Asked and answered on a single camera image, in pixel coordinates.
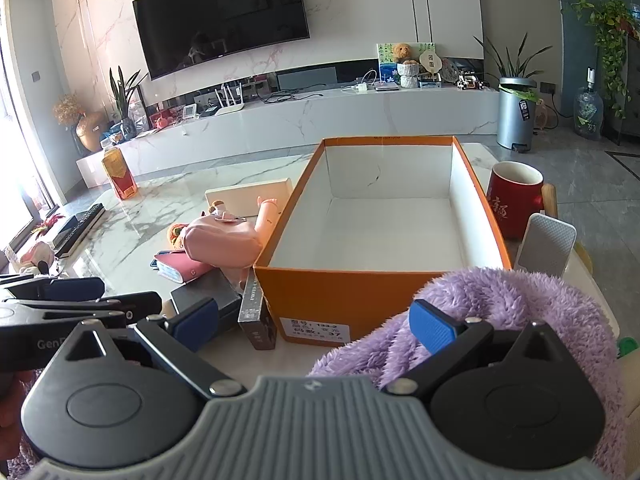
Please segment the purple fuzzy sleeve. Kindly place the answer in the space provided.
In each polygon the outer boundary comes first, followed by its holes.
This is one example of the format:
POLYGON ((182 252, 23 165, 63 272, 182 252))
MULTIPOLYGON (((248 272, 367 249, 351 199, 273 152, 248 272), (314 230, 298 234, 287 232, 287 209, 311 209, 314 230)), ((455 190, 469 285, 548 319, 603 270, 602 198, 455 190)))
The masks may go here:
MULTIPOLYGON (((599 305, 560 278, 541 273, 473 268, 429 282, 416 298, 450 318, 481 318, 496 330, 522 330, 544 321, 560 337, 603 404, 604 433, 594 463, 612 479, 626 470, 625 402, 616 340, 599 305)), ((364 375, 381 388, 430 357, 413 336, 406 311, 314 363, 312 376, 364 375)))

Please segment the brown teddy bear plush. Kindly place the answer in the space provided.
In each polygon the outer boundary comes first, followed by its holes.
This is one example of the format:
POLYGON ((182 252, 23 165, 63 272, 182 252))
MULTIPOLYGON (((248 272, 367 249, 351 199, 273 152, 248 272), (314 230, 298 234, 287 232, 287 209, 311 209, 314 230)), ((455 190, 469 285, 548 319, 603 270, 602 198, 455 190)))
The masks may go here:
POLYGON ((229 220, 233 214, 227 210, 227 206, 223 200, 215 200, 209 207, 208 213, 219 220, 229 220))

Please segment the red ceramic mug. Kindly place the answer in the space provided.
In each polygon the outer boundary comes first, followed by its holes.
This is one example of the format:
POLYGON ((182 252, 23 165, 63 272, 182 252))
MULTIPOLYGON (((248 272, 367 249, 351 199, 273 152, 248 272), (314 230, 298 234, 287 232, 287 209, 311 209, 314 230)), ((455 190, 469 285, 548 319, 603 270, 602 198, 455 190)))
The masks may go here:
POLYGON ((544 210, 544 176, 522 162, 497 162, 491 168, 487 199, 506 240, 520 240, 532 214, 544 210))

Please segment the small teddy bear on console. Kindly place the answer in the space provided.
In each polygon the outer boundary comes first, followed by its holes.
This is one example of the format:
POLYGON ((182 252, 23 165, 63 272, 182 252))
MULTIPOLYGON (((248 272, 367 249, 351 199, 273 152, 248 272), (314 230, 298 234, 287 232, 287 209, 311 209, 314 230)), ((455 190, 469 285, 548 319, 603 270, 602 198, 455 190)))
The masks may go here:
POLYGON ((392 59, 396 64, 416 64, 410 44, 405 42, 392 45, 392 59))

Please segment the pink leather wallet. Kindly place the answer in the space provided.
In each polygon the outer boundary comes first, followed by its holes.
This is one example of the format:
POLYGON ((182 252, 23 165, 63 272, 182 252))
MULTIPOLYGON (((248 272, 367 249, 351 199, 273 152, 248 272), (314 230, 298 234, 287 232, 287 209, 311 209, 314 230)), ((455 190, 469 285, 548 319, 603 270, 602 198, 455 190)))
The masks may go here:
POLYGON ((177 284, 190 283, 213 269, 206 263, 191 259, 184 250, 159 252, 154 256, 153 264, 161 276, 177 284))

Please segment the blue water bottle jug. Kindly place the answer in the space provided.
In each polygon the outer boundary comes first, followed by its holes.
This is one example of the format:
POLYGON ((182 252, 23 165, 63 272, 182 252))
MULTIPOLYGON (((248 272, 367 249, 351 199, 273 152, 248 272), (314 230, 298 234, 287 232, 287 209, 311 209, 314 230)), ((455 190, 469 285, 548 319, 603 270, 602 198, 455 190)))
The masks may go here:
POLYGON ((588 67, 586 84, 574 99, 574 131, 583 138, 600 140, 603 112, 603 100, 596 90, 596 70, 588 67))

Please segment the black remote control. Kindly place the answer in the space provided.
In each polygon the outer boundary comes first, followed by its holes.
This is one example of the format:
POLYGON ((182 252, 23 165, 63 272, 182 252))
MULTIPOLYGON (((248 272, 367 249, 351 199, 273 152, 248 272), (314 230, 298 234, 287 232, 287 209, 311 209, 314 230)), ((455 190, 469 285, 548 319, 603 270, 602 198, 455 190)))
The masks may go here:
POLYGON ((105 208, 102 203, 93 204, 89 209, 85 211, 78 212, 81 214, 80 217, 80 225, 79 225, 79 233, 77 234, 76 240, 74 240, 73 245, 66 249, 65 252, 54 252, 55 258, 63 259, 70 256, 78 245, 85 239, 85 237, 92 230, 93 226, 98 222, 101 217, 104 215, 105 208))

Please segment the black set-top box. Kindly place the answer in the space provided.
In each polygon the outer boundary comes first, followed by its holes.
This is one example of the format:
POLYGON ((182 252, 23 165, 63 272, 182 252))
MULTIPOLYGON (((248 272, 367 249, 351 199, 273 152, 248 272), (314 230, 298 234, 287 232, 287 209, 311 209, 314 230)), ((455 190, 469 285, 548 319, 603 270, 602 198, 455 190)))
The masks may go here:
POLYGON ((55 235, 52 242, 55 252, 65 252, 67 248, 73 245, 79 233, 80 217, 81 214, 74 214, 73 217, 66 221, 61 231, 55 235))

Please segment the orange cardboard box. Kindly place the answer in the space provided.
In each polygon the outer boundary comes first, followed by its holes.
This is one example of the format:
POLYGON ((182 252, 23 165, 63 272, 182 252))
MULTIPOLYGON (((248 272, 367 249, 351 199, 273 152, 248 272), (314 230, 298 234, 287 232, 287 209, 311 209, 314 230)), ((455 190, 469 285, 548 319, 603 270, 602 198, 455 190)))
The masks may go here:
POLYGON ((509 266, 457 139, 353 136, 319 143, 255 272, 285 340, 339 346, 442 274, 509 266))

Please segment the orange crochet fruit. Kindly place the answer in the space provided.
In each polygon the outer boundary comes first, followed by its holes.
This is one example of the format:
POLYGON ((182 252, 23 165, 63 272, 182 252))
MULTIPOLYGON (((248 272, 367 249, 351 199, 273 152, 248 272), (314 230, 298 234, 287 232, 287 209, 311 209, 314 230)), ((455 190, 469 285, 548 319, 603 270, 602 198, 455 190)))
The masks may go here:
POLYGON ((183 248, 182 231, 186 228, 186 223, 174 223, 167 231, 167 238, 170 247, 173 250, 181 250, 183 248))

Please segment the cow plush toy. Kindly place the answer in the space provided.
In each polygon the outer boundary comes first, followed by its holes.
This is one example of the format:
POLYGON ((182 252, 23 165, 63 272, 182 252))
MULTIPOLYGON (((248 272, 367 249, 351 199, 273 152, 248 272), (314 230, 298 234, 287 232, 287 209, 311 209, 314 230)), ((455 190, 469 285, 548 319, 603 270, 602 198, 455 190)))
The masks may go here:
POLYGON ((32 244, 21 255, 9 245, 6 245, 3 252, 8 259, 9 268, 17 274, 35 273, 47 275, 55 262, 55 255, 51 245, 42 240, 32 244))

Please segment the white long glasses case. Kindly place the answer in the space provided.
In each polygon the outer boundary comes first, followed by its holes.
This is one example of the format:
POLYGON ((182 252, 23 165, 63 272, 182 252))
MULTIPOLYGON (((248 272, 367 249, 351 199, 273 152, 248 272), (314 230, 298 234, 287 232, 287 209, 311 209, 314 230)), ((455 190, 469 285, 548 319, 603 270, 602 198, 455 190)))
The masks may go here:
POLYGON ((285 178, 211 188, 205 192, 205 199, 208 206, 213 206, 216 200, 221 200, 232 214, 256 217, 261 200, 275 200, 277 205, 283 208, 292 192, 292 181, 285 178))

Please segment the black photo card box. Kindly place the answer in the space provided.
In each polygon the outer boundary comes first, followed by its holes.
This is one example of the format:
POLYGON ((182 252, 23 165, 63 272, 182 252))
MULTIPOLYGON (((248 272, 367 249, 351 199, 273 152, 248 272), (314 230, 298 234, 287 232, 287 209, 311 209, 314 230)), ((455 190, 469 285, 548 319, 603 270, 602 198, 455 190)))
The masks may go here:
POLYGON ((255 350, 274 350, 277 329, 253 268, 248 270, 240 304, 238 324, 255 350))

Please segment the orange red drink carton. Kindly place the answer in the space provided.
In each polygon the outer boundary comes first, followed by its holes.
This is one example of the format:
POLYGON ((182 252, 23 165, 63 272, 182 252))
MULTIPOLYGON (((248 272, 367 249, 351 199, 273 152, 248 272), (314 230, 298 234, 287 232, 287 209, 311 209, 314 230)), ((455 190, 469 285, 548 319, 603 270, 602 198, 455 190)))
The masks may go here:
POLYGON ((122 151, 117 146, 112 146, 104 151, 102 164, 120 200, 128 200, 128 198, 137 194, 137 183, 122 151))

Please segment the pink fabric pouch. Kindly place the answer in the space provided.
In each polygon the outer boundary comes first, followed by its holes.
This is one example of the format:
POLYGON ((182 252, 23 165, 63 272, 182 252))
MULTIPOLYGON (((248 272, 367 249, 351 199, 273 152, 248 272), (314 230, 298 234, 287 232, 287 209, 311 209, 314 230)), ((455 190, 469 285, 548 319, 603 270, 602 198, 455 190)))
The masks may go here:
POLYGON ((215 268, 248 268, 262 251, 254 226, 244 219, 206 214, 189 223, 182 235, 189 257, 215 268))

